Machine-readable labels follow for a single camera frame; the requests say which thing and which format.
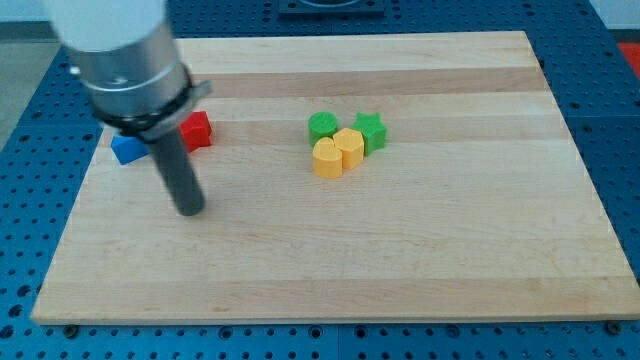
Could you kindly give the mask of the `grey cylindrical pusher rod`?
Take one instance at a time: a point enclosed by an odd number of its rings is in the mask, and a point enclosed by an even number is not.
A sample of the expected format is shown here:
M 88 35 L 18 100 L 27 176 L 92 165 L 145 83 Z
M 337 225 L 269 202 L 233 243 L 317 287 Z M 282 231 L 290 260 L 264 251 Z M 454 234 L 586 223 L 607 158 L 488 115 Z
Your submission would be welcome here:
M 205 207 L 205 197 L 178 129 L 147 143 L 174 206 L 182 216 L 194 216 Z

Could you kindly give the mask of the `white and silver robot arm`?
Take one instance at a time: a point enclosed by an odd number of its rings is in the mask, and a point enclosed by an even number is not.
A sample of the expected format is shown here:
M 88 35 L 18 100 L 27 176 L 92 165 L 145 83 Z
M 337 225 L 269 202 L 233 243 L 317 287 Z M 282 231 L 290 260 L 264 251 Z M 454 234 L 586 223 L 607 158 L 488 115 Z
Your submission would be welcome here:
M 195 83 L 182 61 L 165 0 L 45 0 L 51 26 L 89 94 L 94 114 L 143 142 L 183 216 L 205 197 L 179 126 L 209 82 Z

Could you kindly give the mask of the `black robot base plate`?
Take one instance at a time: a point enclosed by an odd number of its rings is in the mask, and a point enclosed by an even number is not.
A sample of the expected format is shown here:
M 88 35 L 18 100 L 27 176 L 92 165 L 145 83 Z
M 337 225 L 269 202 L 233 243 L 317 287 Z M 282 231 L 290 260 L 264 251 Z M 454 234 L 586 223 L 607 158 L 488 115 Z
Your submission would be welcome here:
M 380 15 L 386 0 L 277 0 L 280 16 Z

